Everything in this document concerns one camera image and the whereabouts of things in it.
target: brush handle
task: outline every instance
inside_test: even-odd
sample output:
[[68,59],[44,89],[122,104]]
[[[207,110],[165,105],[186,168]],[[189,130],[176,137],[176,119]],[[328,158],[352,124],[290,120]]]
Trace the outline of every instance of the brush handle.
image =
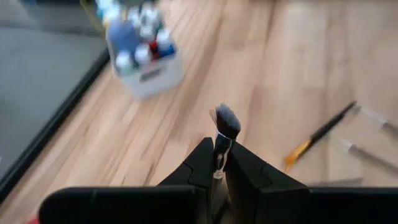
[[355,104],[356,101],[352,101],[343,110],[341,110],[338,114],[332,117],[332,119],[330,119],[326,124],[324,124],[321,128],[315,131],[310,136],[310,144],[305,148],[301,155],[299,155],[299,157],[303,156],[315,143],[321,140],[321,138],[323,138],[332,128],[334,128],[344,118],[346,113],[355,106]]
[[214,171],[224,168],[233,142],[234,140],[232,139],[228,139],[220,134],[217,135],[213,153]]

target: wooden floor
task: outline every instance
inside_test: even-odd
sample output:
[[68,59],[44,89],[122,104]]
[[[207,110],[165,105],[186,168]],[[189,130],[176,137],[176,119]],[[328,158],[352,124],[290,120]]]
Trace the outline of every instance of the wooden floor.
[[[178,88],[136,101],[109,68],[97,79],[0,208],[23,223],[68,186],[156,185],[205,136],[224,102],[242,123],[238,141],[282,168],[282,159],[351,100],[398,124],[397,1],[163,0],[182,49]],[[344,138],[398,166],[398,141],[359,114],[290,172],[306,184],[398,178],[340,150]]]

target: black bristles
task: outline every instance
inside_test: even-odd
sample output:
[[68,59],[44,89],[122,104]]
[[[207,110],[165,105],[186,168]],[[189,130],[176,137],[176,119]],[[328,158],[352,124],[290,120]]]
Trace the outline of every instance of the black bristles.
[[217,130],[230,139],[236,139],[241,131],[241,123],[235,116],[234,112],[225,104],[220,104],[215,111]]

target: white container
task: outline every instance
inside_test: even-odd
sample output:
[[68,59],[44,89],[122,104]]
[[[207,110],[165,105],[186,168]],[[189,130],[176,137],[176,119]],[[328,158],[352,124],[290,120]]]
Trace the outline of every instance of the white container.
[[181,52],[166,56],[148,65],[133,70],[131,75],[120,75],[114,69],[116,77],[132,92],[137,99],[144,99],[164,90],[177,86],[183,78]]

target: paint bottle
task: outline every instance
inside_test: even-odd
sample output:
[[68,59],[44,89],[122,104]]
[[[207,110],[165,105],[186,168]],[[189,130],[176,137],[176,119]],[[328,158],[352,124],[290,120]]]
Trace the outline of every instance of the paint bottle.
[[152,54],[150,52],[149,45],[142,43],[137,46],[136,52],[134,53],[134,59],[139,66],[147,65],[152,60]]
[[104,18],[104,13],[111,7],[113,6],[114,2],[113,0],[96,0],[96,5],[97,5],[97,16],[98,18],[102,21]]
[[118,53],[115,60],[115,66],[121,76],[128,76],[133,73],[134,61],[128,51]]
[[119,4],[113,4],[111,7],[107,8],[107,10],[104,11],[104,16],[102,23],[105,26],[105,28],[109,27],[109,24],[115,20],[115,19],[120,19],[122,17],[122,9]]
[[141,38],[136,34],[131,22],[121,19],[110,23],[107,30],[108,41],[113,47],[113,52],[128,51],[133,54],[141,43]]
[[127,12],[127,19],[131,22],[134,29],[139,33],[141,28],[141,17],[139,15],[139,8],[132,7]]
[[139,35],[146,42],[155,40],[155,32],[152,26],[142,26]]
[[175,53],[173,41],[170,37],[170,31],[168,29],[161,29],[157,33],[156,42],[160,57],[165,57]]

